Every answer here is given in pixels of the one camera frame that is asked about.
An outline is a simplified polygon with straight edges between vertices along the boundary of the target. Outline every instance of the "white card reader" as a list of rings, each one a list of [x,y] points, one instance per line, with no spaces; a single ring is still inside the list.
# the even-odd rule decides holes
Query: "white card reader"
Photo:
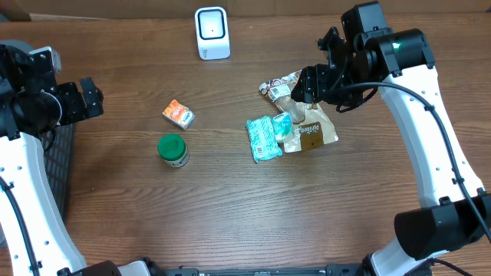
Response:
[[[215,60],[230,56],[227,13],[221,7],[200,8],[194,14],[199,56]]]

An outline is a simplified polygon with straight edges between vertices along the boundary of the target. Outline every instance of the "brown label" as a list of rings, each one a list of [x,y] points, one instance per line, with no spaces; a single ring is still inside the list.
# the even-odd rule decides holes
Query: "brown label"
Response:
[[[324,145],[321,123],[316,122],[299,126],[298,131],[300,132],[300,145],[302,146],[302,151]]]

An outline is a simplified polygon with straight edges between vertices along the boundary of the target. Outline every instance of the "green-lidded jar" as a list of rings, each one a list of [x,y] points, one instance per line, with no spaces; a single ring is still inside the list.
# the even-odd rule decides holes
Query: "green-lidded jar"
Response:
[[[171,167],[182,167],[189,160],[187,146],[183,138],[177,134],[167,134],[162,137],[157,149],[163,160]]]

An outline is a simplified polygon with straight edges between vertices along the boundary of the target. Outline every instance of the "wooden tabletop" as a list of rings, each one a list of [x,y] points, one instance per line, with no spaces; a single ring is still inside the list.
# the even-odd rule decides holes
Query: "wooden tabletop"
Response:
[[[255,164],[246,121],[276,115],[259,85],[325,63],[316,39],[339,16],[230,18],[232,55],[201,61],[190,19],[0,24],[2,38],[50,45],[58,82],[92,77],[102,117],[77,124],[67,229],[92,265],[143,256],[164,268],[280,268],[356,263],[394,237],[394,216],[419,208],[399,130],[379,96],[338,114],[339,141]],[[395,31],[420,28],[470,165],[491,188],[491,16],[387,15]],[[196,114],[183,131],[163,118],[177,99]],[[157,143],[178,133],[181,169]],[[488,275],[485,238],[443,259]],[[455,274],[435,268],[437,275]],[[6,249],[0,274],[10,275]]]

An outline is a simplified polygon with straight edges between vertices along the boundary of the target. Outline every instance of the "orange package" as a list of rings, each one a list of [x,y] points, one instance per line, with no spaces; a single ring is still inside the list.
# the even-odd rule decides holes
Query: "orange package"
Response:
[[[189,127],[195,117],[194,113],[189,110],[189,108],[178,103],[177,100],[172,100],[162,114],[165,118],[169,119],[183,130]]]

